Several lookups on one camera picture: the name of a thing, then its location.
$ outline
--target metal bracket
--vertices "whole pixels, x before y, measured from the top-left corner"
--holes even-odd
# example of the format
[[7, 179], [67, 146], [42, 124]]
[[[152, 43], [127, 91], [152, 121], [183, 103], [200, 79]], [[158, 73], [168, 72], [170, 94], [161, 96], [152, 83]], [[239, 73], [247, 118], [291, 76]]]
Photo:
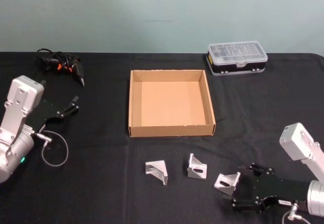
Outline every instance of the metal bracket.
[[214, 188], [222, 191], [227, 195], [232, 195], [235, 191], [240, 175], [240, 172], [231, 175], [223, 175], [220, 173], [214, 184]]
[[163, 185], [168, 184], [168, 172], [166, 168], [166, 163], [161, 161], [145, 162], [145, 173], [151, 174], [154, 177], [160, 179]]
[[207, 178], [207, 164], [201, 163], [193, 153], [190, 154], [188, 177], [206, 180]]

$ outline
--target black tablecloth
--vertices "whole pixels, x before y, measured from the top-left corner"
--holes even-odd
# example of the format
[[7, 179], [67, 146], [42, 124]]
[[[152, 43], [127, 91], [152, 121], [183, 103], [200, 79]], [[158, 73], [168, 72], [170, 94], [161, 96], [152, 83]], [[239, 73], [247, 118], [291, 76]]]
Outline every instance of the black tablecloth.
[[[324, 58], [269, 54], [265, 72], [213, 77], [202, 54], [79, 54], [86, 86], [70, 75], [44, 74], [33, 53], [0, 53], [0, 101], [21, 74], [47, 81], [44, 98], [65, 106], [78, 95], [80, 110], [53, 126], [68, 141], [64, 167], [48, 167], [42, 144], [0, 185], [0, 223], [280, 223], [287, 210], [233, 213], [213, 189], [219, 173], [256, 162], [279, 177], [315, 179], [279, 144], [286, 125], [301, 122], [324, 142]], [[215, 117], [214, 136], [129, 138], [131, 69], [205, 69]], [[208, 165], [206, 181], [186, 177], [189, 154]], [[146, 161], [165, 160], [168, 186], [145, 175]], [[303, 214], [311, 223], [323, 219]]]

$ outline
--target plastic storage box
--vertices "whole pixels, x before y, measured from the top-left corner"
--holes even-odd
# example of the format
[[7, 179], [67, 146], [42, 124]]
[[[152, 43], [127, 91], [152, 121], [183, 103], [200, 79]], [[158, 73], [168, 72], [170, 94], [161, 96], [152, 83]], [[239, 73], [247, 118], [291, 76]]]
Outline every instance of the plastic storage box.
[[268, 56], [257, 41], [208, 46], [207, 62], [214, 76], [260, 73], [267, 61]]

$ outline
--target bracket hole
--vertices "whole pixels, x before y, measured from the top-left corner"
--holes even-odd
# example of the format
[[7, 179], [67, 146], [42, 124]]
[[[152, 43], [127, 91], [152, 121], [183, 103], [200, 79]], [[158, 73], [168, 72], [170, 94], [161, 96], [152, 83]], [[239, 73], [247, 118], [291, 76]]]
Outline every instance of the bracket hole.
[[197, 173], [203, 173], [204, 171], [202, 171], [201, 169], [196, 169], [194, 168], [193, 171], [197, 172]]
[[225, 187], [230, 187], [230, 185], [224, 181], [220, 181], [219, 183]]

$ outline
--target robotic arm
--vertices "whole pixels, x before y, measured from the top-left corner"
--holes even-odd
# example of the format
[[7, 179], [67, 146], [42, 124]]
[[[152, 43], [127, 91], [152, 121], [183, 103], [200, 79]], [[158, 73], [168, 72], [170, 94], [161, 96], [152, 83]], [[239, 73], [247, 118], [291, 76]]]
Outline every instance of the robotic arm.
[[301, 160], [317, 180], [299, 182], [280, 179], [273, 168], [255, 163], [233, 175], [220, 174], [214, 188], [224, 192], [234, 211], [263, 212], [272, 205], [289, 207], [290, 220], [301, 219], [297, 210], [324, 217], [324, 153], [300, 123], [286, 126], [280, 144], [292, 160]]
[[[35, 110], [38, 105], [46, 101], [41, 101], [44, 87], [26, 76], [20, 76], [12, 80], [7, 101], [5, 102], [6, 112], [0, 126], [0, 183], [6, 181], [20, 164], [21, 160], [28, 154], [34, 146], [34, 137], [44, 140], [45, 144], [52, 139], [41, 134], [44, 127], [40, 127], [39, 121], [45, 126], [47, 118], [40, 118], [34, 127], [25, 124], [27, 117]], [[55, 115], [63, 118], [71, 112], [78, 109], [75, 106], [77, 99], [72, 101], [73, 107], [69, 108], [69, 113], [60, 113]]]

